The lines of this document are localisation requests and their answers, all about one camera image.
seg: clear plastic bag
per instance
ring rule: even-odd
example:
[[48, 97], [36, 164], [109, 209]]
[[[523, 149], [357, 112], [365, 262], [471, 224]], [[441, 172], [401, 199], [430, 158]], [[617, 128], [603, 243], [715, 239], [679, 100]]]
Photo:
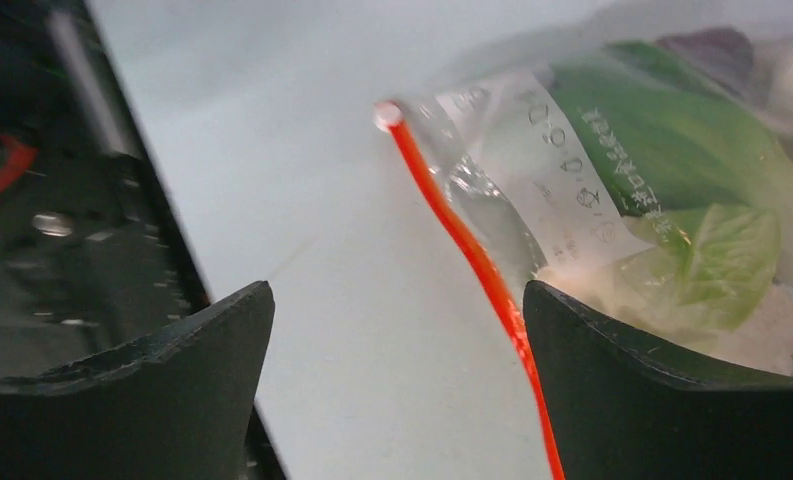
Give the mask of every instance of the clear plastic bag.
[[518, 308], [538, 279], [793, 376], [793, 38], [620, 42], [378, 114], [527, 369]]

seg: metal bolt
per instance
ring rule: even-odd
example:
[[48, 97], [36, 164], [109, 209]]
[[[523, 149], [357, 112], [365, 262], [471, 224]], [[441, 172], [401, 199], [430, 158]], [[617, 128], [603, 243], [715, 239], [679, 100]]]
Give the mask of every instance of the metal bolt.
[[50, 237], [68, 237], [75, 231], [72, 220], [61, 213], [38, 213], [34, 215], [31, 225], [43, 235]]

